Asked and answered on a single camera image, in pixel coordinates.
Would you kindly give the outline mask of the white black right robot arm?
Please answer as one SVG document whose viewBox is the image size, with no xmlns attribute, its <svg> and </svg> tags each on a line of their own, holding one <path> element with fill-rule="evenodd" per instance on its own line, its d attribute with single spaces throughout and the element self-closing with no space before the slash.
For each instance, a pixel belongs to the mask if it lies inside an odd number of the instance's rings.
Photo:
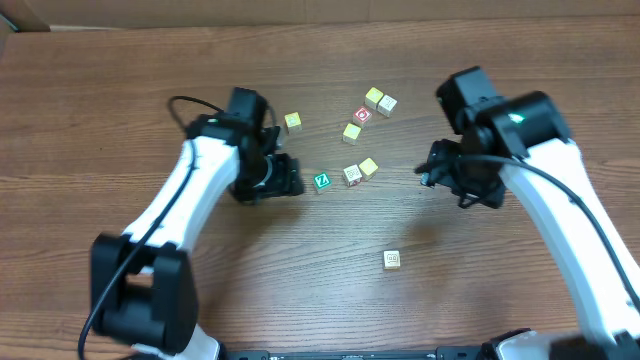
<svg viewBox="0 0 640 360">
<path fill-rule="evenodd" d="M 415 170 L 422 185 L 449 188 L 461 208 L 497 209 L 512 192 L 560 270 L 580 327 L 568 335 L 510 331 L 483 343 L 478 358 L 638 358 L 639 266 L 551 98 L 504 97 L 479 67 L 452 74 L 435 96 L 459 138 L 433 143 Z"/>
</svg>

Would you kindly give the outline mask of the white outline block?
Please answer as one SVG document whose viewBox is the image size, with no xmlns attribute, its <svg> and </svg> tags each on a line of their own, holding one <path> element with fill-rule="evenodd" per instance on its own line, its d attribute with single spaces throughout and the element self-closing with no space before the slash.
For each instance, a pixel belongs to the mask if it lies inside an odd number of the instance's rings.
<svg viewBox="0 0 640 360">
<path fill-rule="evenodd" d="M 401 267 L 401 257 L 397 250 L 387 250 L 383 252 L 383 268 L 385 270 L 396 270 Z"/>
</svg>

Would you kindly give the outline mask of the white red-sided block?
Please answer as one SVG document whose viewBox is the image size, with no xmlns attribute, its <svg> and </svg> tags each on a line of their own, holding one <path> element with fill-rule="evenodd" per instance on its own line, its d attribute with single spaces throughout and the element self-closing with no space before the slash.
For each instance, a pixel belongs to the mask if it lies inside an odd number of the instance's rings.
<svg viewBox="0 0 640 360">
<path fill-rule="evenodd" d="M 352 187 L 358 185 L 362 181 L 363 175 L 359 166 L 357 164 L 353 164 L 343 169 L 343 178 L 346 186 Z"/>
</svg>

